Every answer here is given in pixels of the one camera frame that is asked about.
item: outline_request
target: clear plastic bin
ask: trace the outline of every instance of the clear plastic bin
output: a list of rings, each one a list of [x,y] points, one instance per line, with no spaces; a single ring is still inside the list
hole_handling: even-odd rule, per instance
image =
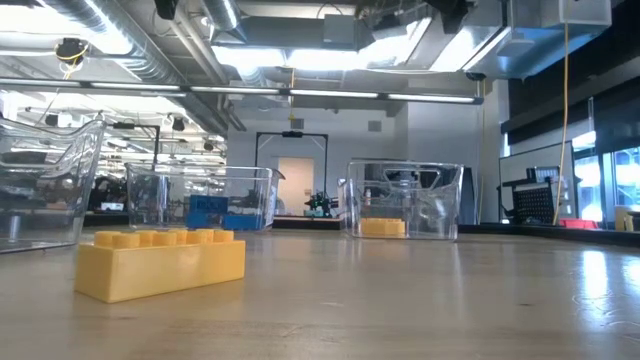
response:
[[[77,242],[105,126],[44,129],[0,118],[0,253]]]
[[[351,162],[339,189],[344,227],[355,237],[454,240],[463,170],[454,164]]]
[[[273,223],[278,170],[258,167],[125,164],[129,224],[258,231]]]

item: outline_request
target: table surface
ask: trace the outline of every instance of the table surface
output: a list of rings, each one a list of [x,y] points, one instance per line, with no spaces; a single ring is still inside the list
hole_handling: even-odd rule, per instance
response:
[[[74,250],[0,256],[2,359],[638,359],[640,252],[245,234],[244,280],[106,305]]]

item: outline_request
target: door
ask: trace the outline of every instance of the door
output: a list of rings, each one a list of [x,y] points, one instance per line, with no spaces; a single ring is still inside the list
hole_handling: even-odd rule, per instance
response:
[[[303,216],[304,210],[309,209],[304,203],[313,193],[313,166],[313,158],[278,159],[278,170],[286,179],[278,182],[278,197],[285,207],[280,215]]]

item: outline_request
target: black equipment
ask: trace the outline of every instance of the black equipment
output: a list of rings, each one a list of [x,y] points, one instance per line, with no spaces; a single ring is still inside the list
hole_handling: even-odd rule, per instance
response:
[[[442,27],[445,34],[456,34],[462,20],[469,12],[466,0],[424,0],[442,14]]]
[[[317,194],[311,195],[311,199],[304,204],[314,211],[317,208],[322,208],[322,217],[331,218],[331,209],[338,208],[338,198],[330,198],[327,193],[319,191]]]
[[[69,66],[78,66],[84,60],[87,44],[80,39],[64,38],[62,44],[56,46],[56,57]]]
[[[179,0],[155,0],[158,16],[164,20],[173,20],[176,17],[176,8]]]

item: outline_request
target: fluorescent light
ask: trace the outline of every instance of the fluorescent light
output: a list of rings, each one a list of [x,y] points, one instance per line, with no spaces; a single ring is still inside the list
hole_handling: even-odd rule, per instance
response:
[[[325,96],[325,97],[350,97],[350,98],[362,98],[362,99],[375,99],[376,97],[378,97],[377,93],[357,92],[357,91],[291,89],[290,93],[291,93],[291,95]]]
[[[138,141],[138,142],[155,142],[156,139],[155,138],[149,138],[149,137],[127,137],[125,138],[125,140],[128,141]],[[163,143],[186,143],[188,142],[185,139],[176,139],[176,138],[160,138],[160,142]]]
[[[400,51],[398,56],[396,56],[395,65],[404,64],[409,60],[409,57],[415,50],[416,46],[418,46],[420,40],[422,40],[424,33],[429,28],[429,24],[431,24],[431,18],[424,18],[407,25],[407,34],[411,35],[409,35],[407,44]]]
[[[267,88],[243,88],[243,87],[218,87],[218,86],[192,86],[195,92],[212,92],[220,94],[247,94],[247,95],[278,95],[278,89]]]
[[[11,152],[21,152],[21,151],[33,151],[33,152],[44,152],[50,154],[64,154],[65,150],[61,149],[47,149],[47,148],[11,148]]]
[[[455,104],[472,104],[475,99],[471,97],[441,96],[441,95],[418,95],[418,94],[389,94],[389,100],[423,101],[423,102],[443,102]]]
[[[161,97],[186,97],[187,93],[172,93],[164,91],[143,91],[140,93],[142,96],[161,96]]]
[[[491,50],[493,50],[496,46],[498,46],[498,44],[500,44],[500,42],[502,42],[502,40],[507,35],[509,35],[510,32],[511,32],[511,28],[510,27],[506,27],[506,28],[502,29],[502,31],[495,38],[493,38],[493,40],[491,40],[491,42],[489,42],[487,45],[485,45],[485,47],[482,50],[480,50],[480,52],[478,52],[475,56],[473,56],[471,58],[471,60],[469,60],[469,62],[467,62],[462,67],[462,70],[469,71],[469,69],[474,67],[480,60],[482,60],[485,56],[487,56],[487,54]]]
[[[234,48],[212,46],[221,64],[234,67],[284,66],[284,53],[280,49]]]
[[[41,79],[14,79],[3,78],[0,85],[24,85],[24,86],[50,86],[50,87],[80,87],[77,81],[66,80],[41,80]]]
[[[316,49],[294,50],[287,60],[287,65],[312,71],[353,70],[367,67],[355,51]]]
[[[127,90],[148,90],[148,91],[172,91],[180,90],[178,85],[159,85],[159,84],[130,84],[130,83],[91,83],[93,87],[99,89],[127,89]]]

